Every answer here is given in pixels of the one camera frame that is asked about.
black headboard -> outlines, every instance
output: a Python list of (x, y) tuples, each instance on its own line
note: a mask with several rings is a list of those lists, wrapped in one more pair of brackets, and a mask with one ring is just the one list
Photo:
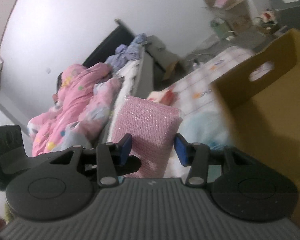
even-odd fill
[(119, 26), (100, 43), (82, 65), (89, 68), (98, 62), (105, 62), (109, 56), (114, 55), (115, 49), (120, 44), (129, 45), (133, 41), (134, 34), (121, 20), (115, 21)]

open cardboard box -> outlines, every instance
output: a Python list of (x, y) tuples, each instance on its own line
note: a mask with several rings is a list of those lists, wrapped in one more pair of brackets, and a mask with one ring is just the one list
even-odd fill
[[(265, 62), (273, 69), (250, 81)], [(291, 220), (300, 227), (300, 31), (288, 31), (212, 87), (235, 145), (298, 187)]]

pink sponge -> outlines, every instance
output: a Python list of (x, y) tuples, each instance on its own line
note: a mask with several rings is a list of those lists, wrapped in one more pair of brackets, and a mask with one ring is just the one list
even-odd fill
[(127, 96), (114, 124), (111, 141), (132, 135), (131, 155), (141, 159), (139, 171), (126, 177), (162, 178), (182, 121), (180, 110), (146, 99)]

gray box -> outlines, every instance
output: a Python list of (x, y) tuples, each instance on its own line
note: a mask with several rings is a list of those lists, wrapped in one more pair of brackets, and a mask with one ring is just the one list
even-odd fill
[(270, 0), (278, 24), (282, 27), (300, 30), (300, 1), (284, 3), (282, 0)]

cardboard flap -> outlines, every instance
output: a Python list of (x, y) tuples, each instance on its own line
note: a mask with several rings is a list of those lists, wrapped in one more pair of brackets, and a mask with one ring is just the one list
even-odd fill
[[(230, 109), (247, 101), (294, 67), (297, 61), (294, 32), (295, 30), (290, 30), (280, 40), (273, 41), (262, 52), (215, 80), (215, 86)], [(272, 64), (273, 69), (259, 79), (250, 81), (250, 74), (266, 62)]]

